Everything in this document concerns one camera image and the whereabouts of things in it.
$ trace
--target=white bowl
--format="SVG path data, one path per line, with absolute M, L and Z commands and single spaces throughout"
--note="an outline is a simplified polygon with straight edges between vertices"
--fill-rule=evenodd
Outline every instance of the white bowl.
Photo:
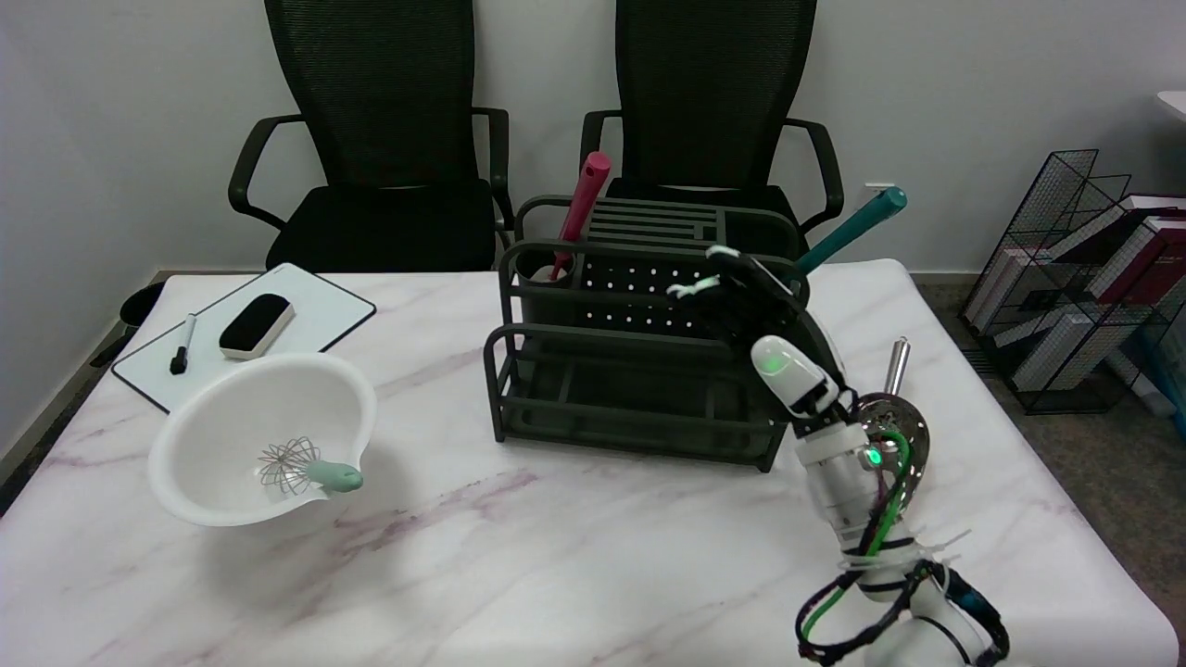
M 264 487 L 264 449 L 305 436 L 323 460 L 362 470 L 376 402 L 362 371 L 330 355 L 244 362 L 168 415 L 148 453 L 148 483 L 165 509 L 191 523 L 267 521 L 332 494 L 315 484 L 299 496 Z

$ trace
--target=whiteboard eraser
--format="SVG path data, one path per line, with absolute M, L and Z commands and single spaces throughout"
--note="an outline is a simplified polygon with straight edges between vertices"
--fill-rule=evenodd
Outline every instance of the whiteboard eraser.
M 296 311 L 280 294 L 260 294 L 227 325 L 218 337 L 223 356 L 253 360 L 263 356 Z

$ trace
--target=black marker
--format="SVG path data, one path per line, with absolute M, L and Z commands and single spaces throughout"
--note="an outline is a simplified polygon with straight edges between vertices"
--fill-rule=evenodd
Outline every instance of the black marker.
M 181 324 L 181 344 L 177 347 L 177 355 L 168 362 L 168 371 L 173 375 L 185 373 L 190 363 L 190 343 L 193 342 L 193 325 L 197 323 L 198 317 L 192 312 L 185 316 L 185 323 Z

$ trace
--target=black mesh chair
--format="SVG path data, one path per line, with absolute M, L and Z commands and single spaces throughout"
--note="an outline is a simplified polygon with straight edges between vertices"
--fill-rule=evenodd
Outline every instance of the black mesh chair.
M 472 0 L 264 0 L 299 115 L 255 125 L 230 204 L 280 230 L 267 266 L 314 272 L 485 271 L 498 204 L 506 229 L 508 116 L 472 107 Z M 490 123 L 490 182 L 478 177 L 473 115 Z M 285 222 L 248 186 L 276 126 L 304 121 L 327 185 Z
M 783 214 L 803 233 L 840 215 L 844 193 L 828 129 L 788 119 L 806 63 L 816 0 L 618 0 L 620 110 L 585 116 L 581 161 L 621 119 L 621 177 L 608 197 Z M 770 165 L 783 127 L 805 129 L 827 204 L 799 224 Z M 721 188 L 694 191 L 669 186 Z M 763 239 L 739 242 L 750 252 Z

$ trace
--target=robotic arm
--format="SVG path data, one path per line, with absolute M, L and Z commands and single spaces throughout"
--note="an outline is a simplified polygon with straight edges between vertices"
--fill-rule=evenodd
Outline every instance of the robotic arm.
M 848 565 L 799 611 L 799 654 L 828 666 L 867 646 L 867 667 L 1001 663 L 1009 641 L 1000 614 L 958 573 L 931 561 L 900 522 L 908 445 L 897 433 L 866 433 L 861 426 L 856 393 L 844 383 L 835 348 L 803 307 L 805 277 L 791 277 L 792 285 L 798 282 L 792 291 L 732 248 L 714 246 L 707 256 L 720 273 L 695 285 L 672 285 L 668 296 L 748 360 L 770 389 L 801 440 L 796 455 L 808 471 L 811 497 Z M 899 470 L 888 493 L 879 478 L 882 440 L 906 447 L 897 457 Z M 887 612 L 846 642 L 811 641 L 815 622 L 853 585 L 871 601 L 890 603 Z M 907 608 L 911 617 L 895 624 Z M 990 646 L 969 618 L 986 630 Z

